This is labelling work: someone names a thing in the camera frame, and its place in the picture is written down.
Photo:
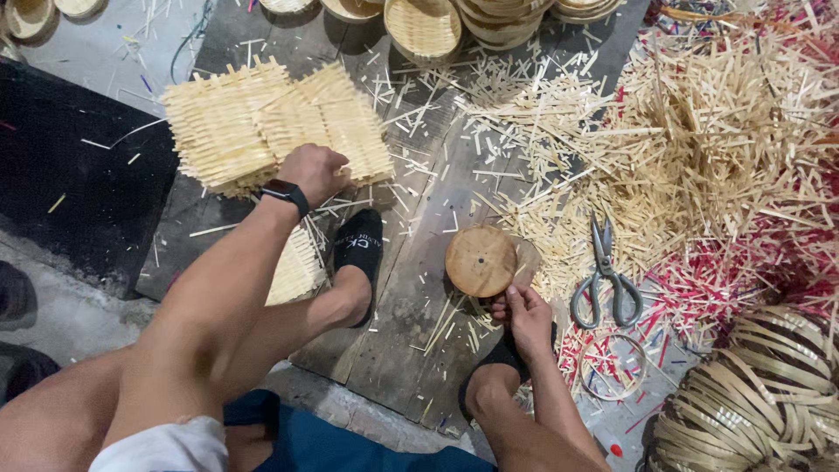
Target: man's hand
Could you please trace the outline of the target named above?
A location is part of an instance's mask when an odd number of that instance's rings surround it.
[[[349,162],[345,155],[325,146],[303,144],[285,158],[277,178],[300,187],[309,201],[309,207],[315,209],[329,197],[352,185],[348,173],[336,175]]]
[[[510,286],[492,304],[492,317],[509,324],[524,362],[553,362],[550,321],[553,311],[533,287]]]

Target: white cloth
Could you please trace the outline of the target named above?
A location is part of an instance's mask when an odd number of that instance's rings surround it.
[[[225,472],[224,427],[214,418],[161,424],[104,448],[89,472]]]

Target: foot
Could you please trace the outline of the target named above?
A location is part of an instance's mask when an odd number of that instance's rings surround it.
[[[358,269],[364,274],[369,286],[370,296],[367,299],[366,310],[362,316],[354,313],[353,320],[357,320],[350,328],[360,328],[367,324],[373,314],[373,293],[375,292],[376,274],[382,260],[382,216],[376,210],[365,208],[338,228],[335,241],[335,271],[336,284],[338,275],[347,272],[345,268]]]
[[[556,323],[550,324],[550,345],[553,346],[556,341]],[[457,394],[457,401],[461,407],[463,417],[471,422],[475,412],[475,400],[479,398],[478,395],[481,385],[484,385],[487,375],[491,379],[496,379],[497,385],[505,385],[512,389],[510,396],[526,381],[530,380],[530,371],[527,365],[519,355],[516,349],[515,339],[513,333],[509,329],[504,329],[504,335],[498,340],[498,344],[492,348],[492,351],[487,354],[487,357],[478,362],[475,369],[461,384],[461,388]]]
[[[373,299],[373,286],[364,272],[355,265],[344,265],[335,274],[335,287],[341,292],[341,299],[347,304],[341,309],[341,318],[333,323],[334,328],[349,328],[359,324],[367,315]]]

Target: scissors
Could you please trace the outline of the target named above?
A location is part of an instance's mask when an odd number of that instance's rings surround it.
[[[600,225],[597,224],[597,217],[594,212],[591,212],[591,240],[594,243],[594,257],[597,260],[597,267],[594,274],[587,277],[574,291],[574,295],[571,297],[571,318],[583,329],[597,328],[597,325],[600,324],[597,282],[600,281],[601,277],[606,277],[612,282],[612,289],[615,291],[612,298],[612,315],[615,317],[615,323],[620,327],[633,326],[641,317],[644,301],[641,299],[641,292],[638,291],[638,288],[623,274],[616,274],[612,267],[612,223],[609,221],[609,217],[606,217],[603,230],[601,230]],[[580,295],[586,288],[588,288],[588,293],[591,296],[591,311],[593,312],[591,323],[582,320],[577,310]],[[623,308],[622,289],[626,289],[635,302],[635,311],[630,318],[624,318],[621,313]]]

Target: wire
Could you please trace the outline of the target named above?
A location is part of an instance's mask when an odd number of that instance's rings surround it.
[[[183,43],[180,43],[178,46],[178,50],[175,51],[175,56],[172,58],[172,65],[169,66],[169,76],[172,78],[172,83],[177,84],[178,82],[175,80],[175,61],[178,60],[178,55],[180,51],[184,49],[186,43],[189,43],[191,39],[197,38],[198,36],[204,34],[207,28],[207,24],[210,23],[210,13],[212,13],[212,1],[205,0],[204,1],[204,13],[201,15],[201,20],[195,27],[190,31],[190,33],[186,36]]]

